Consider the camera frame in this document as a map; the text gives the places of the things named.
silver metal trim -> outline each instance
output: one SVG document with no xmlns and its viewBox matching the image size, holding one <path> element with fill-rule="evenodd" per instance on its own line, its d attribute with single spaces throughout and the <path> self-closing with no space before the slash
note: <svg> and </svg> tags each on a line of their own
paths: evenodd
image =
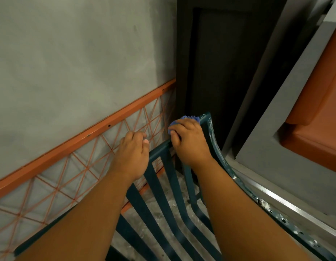
<svg viewBox="0 0 336 261">
<path fill-rule="evenodd" d="M 282 197 L 278 196 L 277 194 L 273 193 L 269 189 L 266 189 L 265 187 L 261 186 L 256 181 L 252 180 L 251 178 L 249 178 L 248 176 L 244 175 L 243 173 L 241 173 L 239 171 L 237 171 L 237 173 L 241 176 L 241 179 L 243 179 L 244 181 L 248 182 L 250 185 L 252 185 L 255 188 L 259 189 L 260 191 L 266 193 L 267 195 L 269 195 L 270 197 L 272 197 L 276 201 L 280 202 L 281 204 L 285 205 L 289 209 L 295 211 L 296 213 L 298 213 L 302 217 L 306 218 L 307 220 L 311 221 L 315 225 L 319 226 L 323 230 L 327 231 L 328 233 L 330 233 L 331 235 L 333 235 L 334 237 L 336 237 L 336 230 L 334 228 L 328 226 L 326 223 L 323 223 L 321 220 L 313 217 L 309 213 L 307 213 L 304 210 L 298 208 L 297 206 L 293 205 L 292 203 L 288 202 L 287 200 L 285 200 Z"/>
</svg>

person's right arm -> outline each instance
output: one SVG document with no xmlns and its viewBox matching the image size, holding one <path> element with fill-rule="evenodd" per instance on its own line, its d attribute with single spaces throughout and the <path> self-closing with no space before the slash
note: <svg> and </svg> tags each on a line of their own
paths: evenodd
<svg viewBox="0 0 336 261">
<path fill-rule="evenodd" d="M 227 260 L 309 260 L 304 250 L 212 158 L 199 123 L 193 119 L 177 122 L 179 124 L 169 127 L 174 149 L 198 177 L 223 257 Z"/>
</svg>

orange seat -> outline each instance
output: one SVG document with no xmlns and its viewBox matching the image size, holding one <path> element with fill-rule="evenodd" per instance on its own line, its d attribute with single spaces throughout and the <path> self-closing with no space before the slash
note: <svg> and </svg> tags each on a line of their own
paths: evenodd
<svg viewBox="0 0 336 261">
<path fill-rule="evenodd" d="M 286 122 L 282 146 L 336 172 L 336 30 Z"/>
</svg>

blue cloth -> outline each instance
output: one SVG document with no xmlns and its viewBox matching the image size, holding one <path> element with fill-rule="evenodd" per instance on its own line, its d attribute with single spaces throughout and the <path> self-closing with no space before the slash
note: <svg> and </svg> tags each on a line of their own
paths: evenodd
<svg viewBox="0 0 336 261">
<path fill-rule="evenodd" d="M 193 119 L 193 120 L 196 120 L 198 123 L 200 123 L 200 120 L 199 120 L 199 117 L 198 116 L 186 116 L 186 115 L 184 115 L 182 118 L 180 118 L 180 119 L 185 119 L 185 118 L 190 118 L 190 119 Z M 175 121 L 173 121 L 173 122 L 171 122 L 170 123 L 170 125 L 169 126 L 172 126 L 172 125 L 177 125 L 178 124 L 178 122 L 175 120 Z"/>
</svg>

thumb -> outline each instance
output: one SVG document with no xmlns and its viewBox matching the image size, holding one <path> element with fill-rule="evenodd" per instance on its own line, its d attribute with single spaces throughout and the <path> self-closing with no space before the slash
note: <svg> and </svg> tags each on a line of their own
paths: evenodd
<svg viewBox="0 0 336 261">
<path fill-rule="evenodd" d="M 181 140 L 179 138 L 179 135 L 174 130 L 170 131 L 170 139 L 171 139 L 171 143 L 173 144 L 173 147 L 175 149 L 181 144 Z"/>
<path fill-rule="evenodd" d="M 143 154 L 148 156 L 149 154 L 149 151 L 150 151 L 150 144 L 149 144 L 149 141 L 147 139 L 144 139 L 143 140 Z"/>
</svg>

